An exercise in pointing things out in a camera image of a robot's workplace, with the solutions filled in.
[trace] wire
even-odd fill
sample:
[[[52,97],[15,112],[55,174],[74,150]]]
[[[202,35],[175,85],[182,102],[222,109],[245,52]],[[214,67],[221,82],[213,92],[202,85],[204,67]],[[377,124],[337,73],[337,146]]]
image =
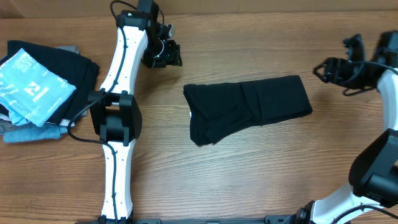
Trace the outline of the wire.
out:
[[[365,46],[363,45],[363,42],[362,42],[362,41],[359,41],[359,46],[361,47],[361,50],[362,50],[362,61],[365,62],[365,61],[366,61],[366,51],[365,51]],[[347,83],[352,82],[353,80],[356,79],[356,77],[357,77],[358,75],[362,74],[362,71],[363,71],[364,69],[365,69],[365,64],[362,63],[361,66],[359,67],[359,69],[356,71],[356,73],[355,73],[353,76],[351,76],[348,80],[343,81],[341,84],[344,85],[344,84],[347,84]]]
[[[134,6],[130,5],[129,3],[123,2],[123,1],[112,1],[110,4],[110,8],[111,8],[111,12],[113,17],[116,19],[116,15],[114,14],[113,11],[113,4],[114,3],[122,3],[122,4],[126,4],[128,6],[131,6],[132,8],[136,9]],[[95,143],[95,144],[102,144],[104,146],[107,146],[111,152],[112,152],[112,156],[113,156],[113,177],[112,177],[112,201],[113,201],[113,212],[114,212],[114,219],[115,219],[115,223],[118,224],[118,211],[116,209],[116,193],[115,193],[115,185],[116,185],[116,151],[113,149],[113,147],[108,144],[105,141],[98,141],[98,140],[92,140],[92,139],[83,139],[83,138],[79,138],[77,136],[75,136],[72,131],[71,131],[71,127],[73,123],[76,123],[76,121],[78,120],[78,118],[80,118],[80,116],[88,109],[90,109],[93,105],[97,104],[98,102],[100,102],[101,100],[103,100],[104,98],[106,98],[114,89],[114,87],[118,84],[118,79],[123,67],[123,63],[124,63],[124,59],[126,57],[126,49],[127,49],[127,40],[126,40],[126,34],[124,33],[123,28],[120,28],[120,31],[123,35],[123,41],[124,41],[124,46],[123,46],[123,56],[122,59],[120,61],[120,66],[118,69],[118,72],[116,74],[115,79],[113,80],[112,86],[111,88],[98,100],[95,100],[94,102],[90,103],[88,106],[84,107],[79,113],[77,113],[75,115],[75,117],[73,119],[71,119],[69,121],[67,130],[68,130],[68,134],[70,135],[70,137],[72,137],[74,140],[77,141],[81,141],[81,142],[90,142],[90,143]]]
[[[395,214],[393,214],[391,212],[385,211],[384,209],[377,208],[377,207],[372,206],[372,205],[360,205],[360,206],[351,208],[351,209],[343,212],[341,215],[337,216],[337,218],[335,218],[331,224],[336,224],[337,222],[339,222],[345,216],[347,216],[347,215],[349,215],[349,214],[351,214],[353,212],[356,212],[358,210],[362,210],[363,211],[365,208],[370,208],[370,209],[376,210],[378,212],[381,212],[381,213],[384,213],[384,214],[390,216],[391,218],[395,218],[396,220],[398,220],[398,215],[395,215]]]
[[[162,27],[160,28],[158,37],[160,37],[163,34],[163,30],[164,30],[164,13],[163,13],[163,11],[160,8],[159,8],[159,12],[162,15],[162,21],[163,22],[162,22]]]
[[[361,68],[359,69],[359,72],[364,68],[365,64],[368,64],[368,65],[377,65],[379,67],[385,68],[386,70],[390,70],[390,71],[394,72],[396,75],[398,75],[398,71],[396,69],[394,69],[391,66],[381,64],[379,62],[372,62],[372,61],[363,60],[363,61],[358,61],[358,62],[350,62],[350,64],[352,64],[352,65],[356,65],[356,64],[361,65]],[[357,76],[359,75],[359,72],[354,74],[352,77],[350,77],[347,81],[344,81],[343,83],[352,82],[354,79],[357,78]],[[367,88],[367,89],[362,89],[362,90],[356,91],[354,93],[347,93],[348,90],[349,90],[349,88],[347,88],[346,90],[343,91],[343,95],[345,95],[345,96],[354,96],[354,95],[357,95],[357,94],[360,94],[360,93],[364,93],[366,91],[370,91],[370,90],[374,90],[374,89],[375,89],[374,87],[371,87],[371,88]]]
[[[392,72],[394,72],[395,74],[398,75],[398,71],[395,70],[393,67],[388,66],[388,65],[384,65],[382,63],[379,62],[371,62],[371,61],[358,61],[358,62],[350,62],[350,64],[355,65],[355,64],[368,64],[368,65],[377,65],[379,67],[385,68],[387,70],[390,70]]]
[[[113,0],[109,6],[110,6],[110,8],[111,8],[112,16],[114,17],[114,19],[116,19],[116,14],[115,14],[114,11],[113,11],[113,4],[115,4],[115,3],[125,4],[125,5],[127,5],[127,6],[132,7],[133,9],[137,10],[137,7],[136,7],[136,6],[133,6],[133,5],[130,4],[130,3],[127,3],[127,2],[125,2],[125,1],[120,1],[120,0]]]

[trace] printed logo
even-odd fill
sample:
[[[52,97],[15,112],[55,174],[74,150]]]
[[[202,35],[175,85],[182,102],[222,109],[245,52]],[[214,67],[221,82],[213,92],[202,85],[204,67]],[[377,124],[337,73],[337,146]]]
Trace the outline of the printed logo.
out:
[[[43,91],[41,91],[37,96],[33,99],[33,101],[36,103],[37,100],[39,100],[46,92],[48,92],[49,88],[44,87]]]
[[[32,91],[34,89],[35,92],[38,92],[40,90],[40,86],[36,84],[35,82],[31,82],[29,84],[29,87],[34,87],[34,88],[24,88],[25,92],[27,92],[30,96],[34,96],[35,93]]]
[[[36,61],[26,52],[24,52],[19,59],[15,61],[15,65],[22,72],[26,72],[31,66],[37,64]]]

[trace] white bracket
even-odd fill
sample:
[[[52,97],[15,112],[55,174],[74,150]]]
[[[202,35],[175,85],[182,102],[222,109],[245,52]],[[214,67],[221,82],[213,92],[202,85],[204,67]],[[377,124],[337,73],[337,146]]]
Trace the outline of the white bracket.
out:
[[[316,224],[330,224],[345,211],[360,205],[373,205],[382,208],[379,203],[367,197],[355,196],[353,187],[347,183],[326,198],[314,202],[311,209],[311,221]],[[344,224],[371,210],[372,209],[365,208],[363,211],[358,210],[350,213],[343,217],[337,224]]]
[[[148,46],[148,36],[146,31],[139,30],[138,27],[125,26],[123,30],[126,35],[126,56],[118,78],[118,84],[114,87],[112,93],[121,93],[123,90],[126,90],[128,94],[133,95],[138,66],[141,63],[142,55]],[[105,81],[101,85],[101,89],[104,88],[105,91],[108,91],[111,88],[113,81],[116,78],[123,56],[123,46],[123,35],[120,28],[118,28],[118,42],[114,51],[111,68],[109,69]]]
[[[122,142],[108,142],[116,153],[116,210],[118,220],[121,217],[129,218],[132,212],[132,200],[130,194],[130,175],[132,150],[136,140],[132,140],[128,146],[123,146]],[[101,215],[106,215],[108,219],[114,219],[112,182],[113,182],[113,155],[108,146],[103,146],[105,155],[105,200]]]
[[[384,130],[398,130],[398,75],[386,70],[377,83],[377,89],[383,100]]]

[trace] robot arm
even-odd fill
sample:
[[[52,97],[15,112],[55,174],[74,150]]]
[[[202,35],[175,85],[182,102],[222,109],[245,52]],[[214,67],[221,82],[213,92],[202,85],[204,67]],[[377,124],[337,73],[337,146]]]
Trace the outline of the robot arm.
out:
[[[349,183],[330,196],[301,208],[295,223],[343,224],[372,210],[362,205],[376,209],[398,203],[398,167],[394,165],[398,159],[398,75],[392,69],[398,67],[398,32],[382,35],[376,54],[368,64],[362,63],[365,58],[359,34],[344,43],[349,48],[349,59],[329,58],[314,69],[314,74],[324,82],[348,89],[377,88],[383,102],[385,132],[356,158]],[[379,63],[390,69],[371,67]],[[325,71],[320,75],[318,69],[322,67]]]
[[[114,155],[111,148],[103,145],[105,198],[99,221],[104,223],[126,223],[132,213],[131,159],[142,127],[134,97],[138,67],[141,62],[149,68],[182,66],[180,46],[169,40],[174,27],[158,23],[158,11],[153,0],[140,0],[136,11],[123,11],[117,16],[118,39],[111,67],[101,90],[89,96],[90,103],[97,102],[90,108],[95,132],[116,152]],[[119,69],[117,85],[112,88]],[[111,105],[118,105],[119,110],[106,108]]]

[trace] gray cloth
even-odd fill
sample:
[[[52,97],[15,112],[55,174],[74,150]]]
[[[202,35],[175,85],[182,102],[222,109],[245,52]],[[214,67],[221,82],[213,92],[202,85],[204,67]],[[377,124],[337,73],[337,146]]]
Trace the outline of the gray cloth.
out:
[[[81,117],[82,117],[82,118],[84,118],[84,117],[86,117],[86,116],[88,116],[88,111],[84,111],[84,112],[81,114]],[[10,121],[10,117],[8,117],[8,115],[5,115],[5,114],[0,113],[0,121],[1,121],[1,120]],[[61,126],[68,126],[69,121],[70,121],[70,120],[68,120],[68,119],[62,119],[62,121],[61,121],[61,123],[60,123],[59,125],[61,125]]]
[[[56,48],[80,54],[76,45],[59,46]],[[0,116],[0,134],[4,135],[3,140],[5,143],[29,142],[43,139],[60,139],[63,134],[68,132],[65,126],[48,123],[44,124],[42,127],[37,127],[34,124],[14,126],[9,121],[1,120],[2,116]],[[82,116],[88,116],[88,112],[85,111]]]
[[[80,54],[80,52],[77,50],[77,46],[76,45],[72,45],[72,46],[59,46],[59,47],[55,47],[56,49],[62,49],[62,50],[67,50],[76,54]]]
[[[19,128],[20,126],[15,126],[10,121],[0,120],[0,134],[4,134],[8,131],[15,131]]]
[[[42,127],[29,123],[20,126],[15,131],[7,131],[4,133],[5,143],[29,142],[43,139],[60,139],[67,133],[67,128],[54,124],[44,124]]]

